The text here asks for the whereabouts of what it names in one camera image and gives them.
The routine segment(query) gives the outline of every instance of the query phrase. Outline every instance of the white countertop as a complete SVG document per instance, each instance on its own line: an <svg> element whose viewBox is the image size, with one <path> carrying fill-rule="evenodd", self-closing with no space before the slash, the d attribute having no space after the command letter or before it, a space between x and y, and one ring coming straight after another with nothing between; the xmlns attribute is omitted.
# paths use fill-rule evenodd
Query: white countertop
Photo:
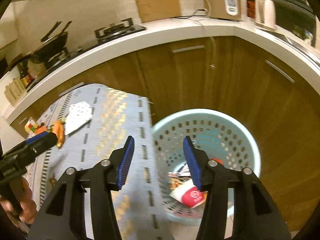
<svg viewBox="0 0 320 240"><path fill-rule="evenodd" d="M194 20L199 20L205 28ZM142 25L147 27L147 30L102 44L65 63L31 89L15 107L9 105L7 109L2 109L4 119L9 124L12 123L47 92L100 63L158 44L208 36L237 36L265 49L298 72L320 95L320 70L295 49L261 31L249 18L233 22L193 17L192 20L164 19ZM290 37L320 57L318 50L305 44L289 31L277 26L276 32Z"/></svg>

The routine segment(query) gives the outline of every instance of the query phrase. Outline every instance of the metal screw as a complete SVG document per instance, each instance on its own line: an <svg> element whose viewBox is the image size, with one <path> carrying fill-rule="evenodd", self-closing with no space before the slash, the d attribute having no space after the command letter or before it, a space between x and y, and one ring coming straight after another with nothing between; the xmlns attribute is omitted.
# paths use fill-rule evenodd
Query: metal screw
<svg viewBox="0 0 320 240"><path fill-rule="evenodd" d="M247 175L250 175L252 173L252 170L250 168L244 168L243 172Z"/></svg>
<svg viewBox="0 0 320 240"><path fill-rule="evenodd" d="M102 162L101 162L101 165L103 166L103 167L106 167L106 166L109 166L110 165L110 161L109 160L103 160Z"/></svg>
<svg viewBox="0 0 320 240"><path fill-rule="evenodd" d="M218 163L217 163L215 160L209 160L209 161L208 161L208 164L209 164L209 166L211 166L211 167L215 167L215 166L218 165Z"/></svg>
<svg viewBox="0 0 320 240"><path fill-rule="evenodd" d="M66 173L67 173L68 175L71 175L71 174L73 174L74 172L75 172L75 169L74 169L74 168L67 168Z"/></svg>

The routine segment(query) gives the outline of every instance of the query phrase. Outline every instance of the light blue plastic basket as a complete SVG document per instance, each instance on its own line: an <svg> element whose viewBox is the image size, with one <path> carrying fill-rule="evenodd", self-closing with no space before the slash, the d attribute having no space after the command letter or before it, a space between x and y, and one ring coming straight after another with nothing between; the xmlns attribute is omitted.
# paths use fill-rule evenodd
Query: light blue plastic basket
<svg viewBox="0 0 320 240"><path fill-rule="evenodd" d="M251 133L236 119L209 109L189 109L169 115L153 127L156 164L164 209L169 220L195 226L201 222L204 205L188 208L170 197L169 171L186 163L182 141L189 135L196 148L208 157L219 158L233 170L250 167L260 176L261 159ZM228 216L234 212L233 190L228 192Z"/></svg>

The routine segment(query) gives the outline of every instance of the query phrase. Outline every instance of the hand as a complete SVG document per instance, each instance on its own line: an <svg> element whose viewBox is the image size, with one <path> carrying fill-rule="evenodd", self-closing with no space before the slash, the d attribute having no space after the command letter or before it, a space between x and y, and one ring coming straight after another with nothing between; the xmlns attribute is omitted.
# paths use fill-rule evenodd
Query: hand
<svg viewBox="0 0 320 240"><path fill-rule="evenodd" d="M20 199L20 206L22 208L22 212L19 215L19 218L22 222L25 222L27 224L32 224L33 220L35 219L35 215L37 213L36 203L32 200L32 191L29 188L29 183L23 177L21 177L21 180L22 180L22 187L24 189L24 192ZM12 223L15 226L19 227L17 221L11 215L11 212L14 211L11 202L9 200L0 198L0 204L3 207L4 211L7 213Z"/></svg>

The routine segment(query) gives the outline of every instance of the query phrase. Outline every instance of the white kettle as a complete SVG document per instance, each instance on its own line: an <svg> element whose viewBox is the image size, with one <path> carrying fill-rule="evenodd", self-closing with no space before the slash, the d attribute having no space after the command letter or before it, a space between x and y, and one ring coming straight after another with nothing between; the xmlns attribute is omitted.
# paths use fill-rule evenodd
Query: white kettle
<svg viewBox="0 0 320 240"><path fill-rule="evenodd" d="M256 25L274 31L276 28L276 9L272 0L255 0Z"/></svg>

